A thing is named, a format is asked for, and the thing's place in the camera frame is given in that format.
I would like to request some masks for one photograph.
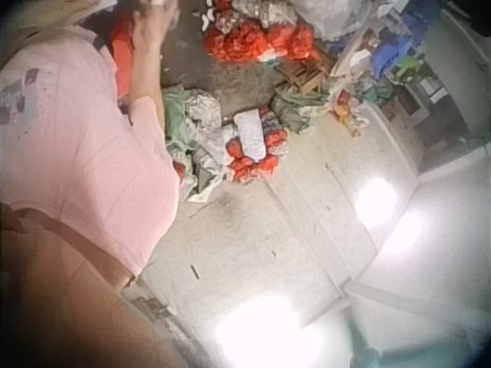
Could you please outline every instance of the dark floor area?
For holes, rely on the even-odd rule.
[[[203,0],[180,2],[180,21],[163,45],[162,85],[181,83],[214,94],[222,104],[222,115],[267,104],[281,76],[267,64],[224,64],[210,57],[203,47],[201,18]]]

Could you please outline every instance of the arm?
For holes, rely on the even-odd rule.
[[[148,96],[155,103],[157,117],[165,132],[162,93],[160,91],[160,46],[177,12],[177,0],[164,5],[142,1],[142,10],[135,14],[133,30],[133,67],[130,80],[130,104]]]

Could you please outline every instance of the pink shirt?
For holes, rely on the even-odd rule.
[[[70,226],[138,275],[176,215],[179,178],[155,104],[117,107],[94,33],[57,30],[0,72],[2,201]]]

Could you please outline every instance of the short sleeve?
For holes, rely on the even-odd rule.
[[[167,152],[165,136],[157,117],[157,109],[150,97],[140,97],[131,104],[130,122],[133,134],[160,156],[165,164],[172,166],[172,158]]]

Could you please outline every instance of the green cloth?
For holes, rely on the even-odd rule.
[[[182,84],[162,89],[166,117],[166,140],[186,152],[194,148],[186,125],[186,100],[189,92]]]
[[[325,112],[322,107],[329,100],[329,92],[311,92],[300,94],[296,87],[281,86],[276,88],[276,95],[271,103],[271,109],[278,117],[281,125],[292,132],[300,133],[310,126],[312,117]]]

